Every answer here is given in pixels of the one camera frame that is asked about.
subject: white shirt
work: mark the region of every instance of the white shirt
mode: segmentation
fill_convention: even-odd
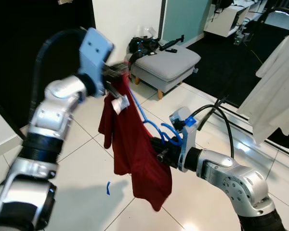
[[[257,143],[277,128],[289,135],[289,36],[257,71],[262,78],[237,112],[248,116]]]

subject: door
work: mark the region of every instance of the door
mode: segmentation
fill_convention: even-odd
[[[34,61],[43,42],[71,28],[95,27],[92,0],[0,1],[0,113],[17,130],[27,124]],[[45,55],[39,101],[48,83],[75,73],[81,42],[61,39]]]

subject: wooden leg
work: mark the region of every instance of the wooden leg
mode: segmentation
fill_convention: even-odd
[[[139,78],[135,78],[135,84],[138,85],[140,83],[140,79]]]
[[[163,98],[163,92],[158,90],[158,99],[161,100]]]

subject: red shirt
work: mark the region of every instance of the red shirt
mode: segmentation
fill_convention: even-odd
[[[159,211],[171,193],[170,167],[157,160],[151,143],[151,134],[144,127],[129,91],[128,78],[112,84],[121,94],[127,95],[130,106],[119,115],[112,108],[112,95],[105,98],[99,132],[105,135],[104,147],[112,143],[114,173],[131,173],[133,194],[146,199]]]

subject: gray ottoman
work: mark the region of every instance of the gray ottoman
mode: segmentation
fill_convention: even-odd
[[[131,66],[131,74],[136,77],[136,84],[140,80],[152,85],[158,90],[158,98],[162,99],[175,85],[193,73],[194,66],[199,62],[200,56],[184,47],[174,45],[177,53],[157,50],[156,55],[146,55],[138,59]]]

